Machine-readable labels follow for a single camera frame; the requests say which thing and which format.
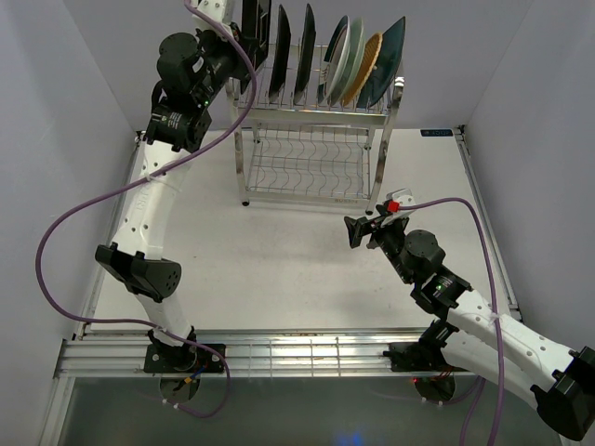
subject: blue plate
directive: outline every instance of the blue plate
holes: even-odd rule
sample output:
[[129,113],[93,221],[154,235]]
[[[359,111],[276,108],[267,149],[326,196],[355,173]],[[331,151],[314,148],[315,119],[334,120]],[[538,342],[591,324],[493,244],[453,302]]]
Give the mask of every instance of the blue plate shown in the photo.
[[405,17],[382,34],[382,47],[376,61],[376,69],[360,93],[358,109],[374,107],[384,96],[401,65],[405,39]]

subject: white plate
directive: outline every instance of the white plate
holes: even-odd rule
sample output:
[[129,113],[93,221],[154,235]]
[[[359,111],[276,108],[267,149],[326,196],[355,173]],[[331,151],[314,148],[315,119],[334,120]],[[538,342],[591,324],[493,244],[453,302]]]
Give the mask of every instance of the white plate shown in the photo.
[[340,76],[337,86],[331,90],[329,105],[335,105],[349,90],[362,66],[365,51],[364,21],[356,19],[350,25],[350,54],[345,71]]
[[344,16],[338,23],[328,44],[321,67],[320,84],[318,84],[318,103],[328,100],[331,92],[345,71],[350,54],[350,18]]

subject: white panel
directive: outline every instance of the white panel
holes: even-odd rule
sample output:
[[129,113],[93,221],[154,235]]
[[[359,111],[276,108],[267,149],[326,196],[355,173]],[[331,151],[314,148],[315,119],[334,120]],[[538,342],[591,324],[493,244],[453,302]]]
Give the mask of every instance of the white panel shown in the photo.
[[[211,132],[207,139],[214,137]],[[249,138],[245,146],[252,146]],[[164,257],[182,265],[179,300],[197,329],[430,325],[433,317],[416,305],[409,296],[412,287],[401,282],[382,252],[364,245],[350,249],[343,216],[361,214],[263,203],[242,207],[234,166],[233,138],[193,163],[165,238]],[[418,203],[446,196],[472,201],[455,139],[396,131],[382,197],[402,188],[411,188]],[[418,228],[436,234],[448,268],[489,295],[479,237],[467,208],[455,203],[417,211],[409,229]],[[501,283],[496,283],[506,312]],[[137,299],[111,276],[104,281],[96,316],[146,318]],[[123,329],[145,330],[93,326]]]
[[594,30],[591,1],[534,2],[469,124],[522,314],[573,348],[595,348]]
[[[0,444],[37,441],[62,337],[73,324],[33,271],[46,227],[120,184],[134,137],[60,0],[0,3]],[[48,246],[48,286],[79,311],[113,203],[64,225]]]
[[[101,71],[135,129],[146,126],[161,41],[194,29],[182,0],[64,0]],[[283,2],[292,41],[302,34],[307,0]],[[236,19],[240,20],[240,6]],[[407,17],[407,88],[399,127],[465,124],[516,33],[531,0],[312,1],[320,44],[343,14],[364,18],[367,35]],[[276,17],[279,2],[273,1]],[[271,27],[276,34],[276,19]],[[222,100],[211,107],[214,128],[230,121]]]

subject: black bracket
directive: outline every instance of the black bracket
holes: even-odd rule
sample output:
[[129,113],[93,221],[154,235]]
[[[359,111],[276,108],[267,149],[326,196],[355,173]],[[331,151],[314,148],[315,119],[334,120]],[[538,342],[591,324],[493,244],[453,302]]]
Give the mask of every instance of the black bracket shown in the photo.
[[441,349],[446,346],[446,339],[458,329],[446,321],[434,321],[412,344],[392,343],[383,356],[390,358],[390,369],[393,372],[439,372],[446,360]]
[[595,421],[595,351],[585,347],[564,372],[556,371],[556,384],[546,392],[532,386],[537,413],[546,424],[567,439],[582,440]]
[[142,253],[131,256],[118,251],[118,245],[100,245],[95,259],[134,295],[146,295],[157,303],[174,294],[182,267],[171,260],[145,260]]
[[[225,358],[226,345],[225,344],[206,344],[207,347],[213,348],[223,358]],[[201,348],[195,350],[196,361],[192,367],[183,373],[193,374],[205,367],[203,374],[221,374],[225,371],[221,360],[212,353],[207,352]],[[153,344],[147,347],[147,354],[145,355],[145,364],[143,371],[146,374],[179,374],[180,370],[171,365],[166,357],[159,354],[157,347]]]

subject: plate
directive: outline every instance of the plate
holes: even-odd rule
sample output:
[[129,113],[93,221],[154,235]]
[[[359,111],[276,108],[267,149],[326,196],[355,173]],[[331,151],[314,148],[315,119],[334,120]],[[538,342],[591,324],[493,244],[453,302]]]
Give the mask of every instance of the plate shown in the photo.
[[304,90],[310,81],[314,44],[316,43],[316,25],[314,13],[310,3],[306,5],[306,19],[304,21],[304,34],[301,38],[301,51],[297,65],[296,88],[294,89],[294,105],[297,105],[304,96]]
[[358,95],[362,88],[364,87],[365,82],[372,74],[372,70],[376,66],[376,60],[378,58],[378,54],[380,54],[380,46],[382,45],[382,33],[376,33],[370,40],[365,44],[365,51],[364,51],[364,58],[362,60],[362,65],[360,66],[360,70],[357,72],[355,76],[355,80],[351,84],[349,90],[343,96],[343,107],[347,107],[350,102],[352,102],[355,97]]
[[338,23],[331,38],[321,66],[320,83],[318,84],[318,103],[328,100],[331,91],[337,86],[338,80],[345,71],[350,53],[350,18],[344,16]]
[[335,105],[353,84],[355,76],[360,70],[365,51],[364,21],[357,19],[351,23],[350,54],[345,65],[345,71],[338,80],[337,87],[331,91],[328,104]]
[[[252,65],[258,72],[262,62],[269,56],[271,0],[244,0],[242,10],[254,11],[254,14],[242,14],[242,35],[258,41],[258,49],[252,57]],[[240,94],[243,95],[249,85],[249,76],[240,81]]]
[[365,109],[375,106],[392,84],[403,55],[405,38],[405,17],[401,18],[382,35],[382,47],[376,61],[376,69],[364,85],[357,107]]
[[285,85],[290,45],[291,31],[289,29],[289,19],[287,18],[287,14],[285,14],[283,5],[279,5],[277,47],[275,48],[275,60],[272,64],[271,85],[269,87],[269,103],[277,101],[279,98],[279,91],[281,91]]

